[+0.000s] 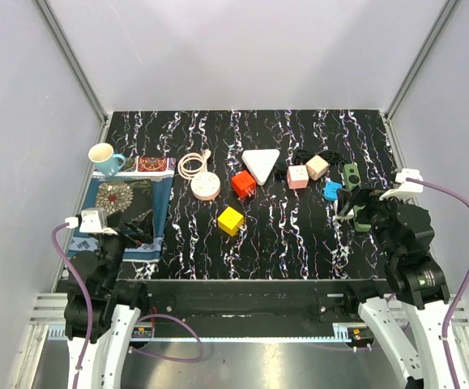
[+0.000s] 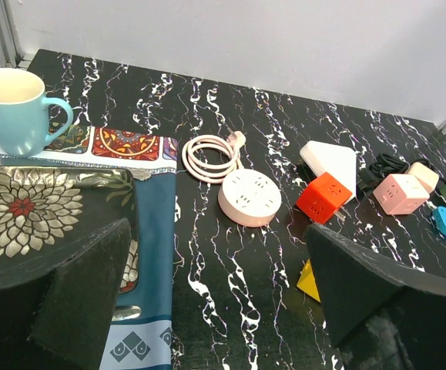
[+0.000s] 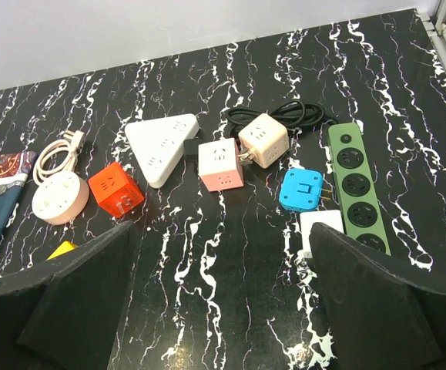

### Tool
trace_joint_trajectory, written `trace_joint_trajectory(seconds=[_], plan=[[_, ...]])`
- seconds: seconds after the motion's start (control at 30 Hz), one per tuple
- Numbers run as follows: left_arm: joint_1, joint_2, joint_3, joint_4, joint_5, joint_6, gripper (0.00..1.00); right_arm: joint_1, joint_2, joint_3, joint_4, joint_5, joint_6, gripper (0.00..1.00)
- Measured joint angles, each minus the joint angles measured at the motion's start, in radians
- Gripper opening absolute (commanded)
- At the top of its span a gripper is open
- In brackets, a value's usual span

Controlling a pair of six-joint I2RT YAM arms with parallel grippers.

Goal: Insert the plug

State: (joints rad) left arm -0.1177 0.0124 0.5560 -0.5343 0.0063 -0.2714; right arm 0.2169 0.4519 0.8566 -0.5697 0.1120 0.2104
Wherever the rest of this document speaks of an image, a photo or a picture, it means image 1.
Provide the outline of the pink cube socket front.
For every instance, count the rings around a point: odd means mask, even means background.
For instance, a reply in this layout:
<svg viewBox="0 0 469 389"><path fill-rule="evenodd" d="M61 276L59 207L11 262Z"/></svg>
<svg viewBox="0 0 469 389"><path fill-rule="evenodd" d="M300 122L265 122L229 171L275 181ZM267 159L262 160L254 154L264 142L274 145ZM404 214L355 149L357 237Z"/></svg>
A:
<svg viewBox="0 0 469 389"><path fill-rule="evenodd" d="M308 186L309 174L305 165L290 165L287 171L287 183L291 190L304 189Z"/></svg>

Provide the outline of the round pink power strip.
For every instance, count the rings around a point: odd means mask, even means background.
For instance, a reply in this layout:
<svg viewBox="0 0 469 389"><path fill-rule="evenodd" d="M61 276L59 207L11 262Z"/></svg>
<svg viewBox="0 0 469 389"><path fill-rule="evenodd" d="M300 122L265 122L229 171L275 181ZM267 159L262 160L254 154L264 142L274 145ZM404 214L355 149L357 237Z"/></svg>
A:
<svg viewBox="0 0 469 389"><path fill-rule="evenodd" d="M195 198L211 201L220 193L220 179L212 172L201 172L192 178L190 187Z"/></svg>

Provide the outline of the yellow cube socket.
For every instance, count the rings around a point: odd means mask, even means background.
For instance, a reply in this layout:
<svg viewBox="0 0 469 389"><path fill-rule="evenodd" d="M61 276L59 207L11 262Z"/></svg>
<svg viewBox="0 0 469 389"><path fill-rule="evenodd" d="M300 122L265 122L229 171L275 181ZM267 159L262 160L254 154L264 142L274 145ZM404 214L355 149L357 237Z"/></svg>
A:
<svg viewBox="0 0 469 389"><path fill-rule="evenodd" d="M238 230L244 223L244 216L232 207L227 207L217 219L218 226L221 230L230 236L237 234Z"/></svg>

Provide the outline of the white triangular power strip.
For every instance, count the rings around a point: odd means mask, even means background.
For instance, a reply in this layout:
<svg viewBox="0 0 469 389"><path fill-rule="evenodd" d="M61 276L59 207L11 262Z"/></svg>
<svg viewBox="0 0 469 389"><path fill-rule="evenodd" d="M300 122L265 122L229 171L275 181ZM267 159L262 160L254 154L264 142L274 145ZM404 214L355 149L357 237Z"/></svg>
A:
<svg viewBox="0 0 469 389"><path fill-rule="evenodd" d="M279 159L279 150L245 150L241 155L241 159L257 184L264 186Z"/></svg>

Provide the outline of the red cube socket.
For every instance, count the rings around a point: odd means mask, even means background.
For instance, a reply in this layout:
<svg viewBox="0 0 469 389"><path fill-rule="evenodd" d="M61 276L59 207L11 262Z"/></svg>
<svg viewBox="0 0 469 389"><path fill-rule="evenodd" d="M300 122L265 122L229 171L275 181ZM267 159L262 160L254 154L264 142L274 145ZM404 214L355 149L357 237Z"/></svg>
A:
<svg viewBox="0 0 469 389"><path fill-rule="evenodd" d="M246 170L243 170L233 176L231 183L232 188L239 199L245 199L255 194L256 181L254 180L252 175Z"/></svg>

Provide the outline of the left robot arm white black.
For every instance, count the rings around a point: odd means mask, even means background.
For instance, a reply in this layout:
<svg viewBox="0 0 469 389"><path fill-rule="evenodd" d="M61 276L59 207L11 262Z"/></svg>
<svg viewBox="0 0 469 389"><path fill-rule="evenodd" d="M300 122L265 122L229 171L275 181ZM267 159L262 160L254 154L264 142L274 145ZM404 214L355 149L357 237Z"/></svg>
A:
<svg viewBox="0 0 469 389"><path fill-rule="evenodd" d="M96 236L98 248L65 259L70 272L64 311L70 357L69 388L119 388L136 321L150 310L147 289L117 279L125 250L139 242L108 226L102 207L66 219Z"/></svg>

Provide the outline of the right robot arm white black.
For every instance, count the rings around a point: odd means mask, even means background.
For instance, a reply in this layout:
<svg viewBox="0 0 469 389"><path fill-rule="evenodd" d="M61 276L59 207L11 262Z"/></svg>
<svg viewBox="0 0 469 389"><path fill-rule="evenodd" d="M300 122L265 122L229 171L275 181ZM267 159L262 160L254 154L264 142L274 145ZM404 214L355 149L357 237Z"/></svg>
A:
<svg viewBox="0 0 469 389"><path fill-rule="evenodd" d="M350 287L344 294L343 312L352 321L363 320L381 346L402 388L450 388L445 356L436 331L450 293L442 269L429 253L434 237L427 210L404 200L384 199L382 190L340 189L336 213L354 214L368 224L386 256L386 281L401 302L415 342L395 322L383 294L374 283Z"/></svg>

